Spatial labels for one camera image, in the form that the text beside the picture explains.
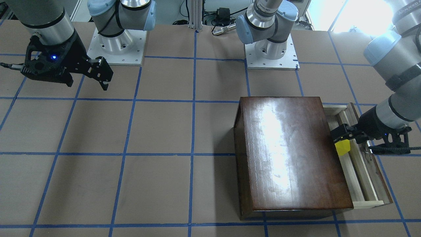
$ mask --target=box top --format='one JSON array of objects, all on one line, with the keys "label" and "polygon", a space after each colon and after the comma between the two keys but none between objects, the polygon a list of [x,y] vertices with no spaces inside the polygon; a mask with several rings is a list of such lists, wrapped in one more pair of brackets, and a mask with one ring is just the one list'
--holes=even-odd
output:
[{"label": "box top", "polygon": [[253,210],[353,208],[319,97],[242,97],[240,109]]}]

